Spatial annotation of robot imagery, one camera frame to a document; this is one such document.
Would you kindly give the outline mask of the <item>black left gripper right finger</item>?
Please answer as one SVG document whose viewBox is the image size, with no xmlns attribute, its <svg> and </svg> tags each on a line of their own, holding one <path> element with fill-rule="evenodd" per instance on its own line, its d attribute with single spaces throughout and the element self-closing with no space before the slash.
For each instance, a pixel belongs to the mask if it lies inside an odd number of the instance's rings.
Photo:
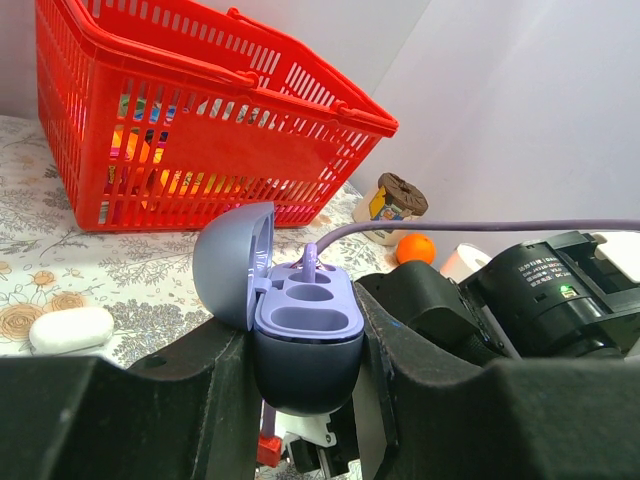
<svg viewBox="0 0 640 480">
<path fill-rule="evenodd" d="M 366 479 L 635 479 L 639 366 L 603 359 L 465 362 L 361 286 L 353 393 Z"/>
</svg>

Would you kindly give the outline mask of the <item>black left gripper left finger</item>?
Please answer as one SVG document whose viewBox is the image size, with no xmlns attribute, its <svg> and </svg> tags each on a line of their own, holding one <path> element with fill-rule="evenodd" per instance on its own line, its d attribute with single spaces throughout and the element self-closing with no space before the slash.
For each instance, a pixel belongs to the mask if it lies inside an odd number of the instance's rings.
<svg viewBox="0 0 640 480">
<path fill-rule="evenodd" d="M 251 479 L 261 398 L 251 338 L 209 320 L 121 368 L 1 362 L 5 479 Z"/>
</svg>

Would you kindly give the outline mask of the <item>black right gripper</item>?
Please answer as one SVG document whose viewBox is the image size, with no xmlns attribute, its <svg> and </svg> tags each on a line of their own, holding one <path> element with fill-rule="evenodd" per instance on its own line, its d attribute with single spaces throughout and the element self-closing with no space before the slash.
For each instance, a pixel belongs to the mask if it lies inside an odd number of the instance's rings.
<svg viewBox="0 0 640 480">
<path fill-rule="evenodd" d="M 410 261 L 357 282 L 398 322 L 462 360 L 500 357 L 484 339 L 454 283 L 429 264 Z"/>
</svg>

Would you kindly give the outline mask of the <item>purple clip earbud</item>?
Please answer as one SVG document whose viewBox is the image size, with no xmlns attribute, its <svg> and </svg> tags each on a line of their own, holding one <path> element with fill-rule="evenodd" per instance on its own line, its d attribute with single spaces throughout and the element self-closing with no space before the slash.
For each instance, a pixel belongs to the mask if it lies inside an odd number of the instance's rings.
<svg viewBox="0 0 640 480">
<path fill-rule="evenodd" d="M 296 278 L 303 283 L 322 283 L 321 277 L 325 272 L 333 272 L 336 267 L 319 260 L 318 247 L 315 243 L 308 243 L 304 247 L 301 259 L 295 264 L 298 269 Z"/>
</svg>

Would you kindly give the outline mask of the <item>purple earbud charging case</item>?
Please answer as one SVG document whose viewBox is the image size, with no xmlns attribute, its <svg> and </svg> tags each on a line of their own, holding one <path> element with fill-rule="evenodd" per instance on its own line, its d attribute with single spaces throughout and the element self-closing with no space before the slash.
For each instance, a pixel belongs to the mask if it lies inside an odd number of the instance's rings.
<svg viewBox="0 0 640 480">
<path fill-rule="evenodd" d="M 343 269 L 303 283 L 299 260 L 274 264 L 274 230 L 270 202 L 215 218 L 195 243 L 194 286 L 216 320 L 251 335 L 256 384 L 269 406 L 298 416 L 331 413 L 356 384 L 364 318 Z"/>
</svg>

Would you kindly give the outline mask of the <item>white earbud charging case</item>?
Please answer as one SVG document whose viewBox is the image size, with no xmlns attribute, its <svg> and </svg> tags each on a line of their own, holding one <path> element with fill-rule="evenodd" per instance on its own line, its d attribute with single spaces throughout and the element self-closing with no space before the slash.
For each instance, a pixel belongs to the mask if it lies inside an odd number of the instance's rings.
<svg viewBox="0 0 640 480">
<path fill-rule="evenodd" d="M 114 331 L 114 319 L 101 307 L 78 307 L 45 313 L 34 321 L 29 341 L 36 352 L 58 355 L 106 343 Z"/>
</svg>

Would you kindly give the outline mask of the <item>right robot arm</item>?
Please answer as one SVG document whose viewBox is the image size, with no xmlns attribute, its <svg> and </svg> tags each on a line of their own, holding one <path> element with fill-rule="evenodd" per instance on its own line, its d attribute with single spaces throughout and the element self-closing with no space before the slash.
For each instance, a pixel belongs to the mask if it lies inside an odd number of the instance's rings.
<svg viewBox="0 0 640 480">
<path fill-rule="evenodd" d="M 639 353 L 636 232 L 524 242 L 461 280 L 411 261 L 358 282 L 397 321 L 478 365 L 498 356 Z"/>
</svg>

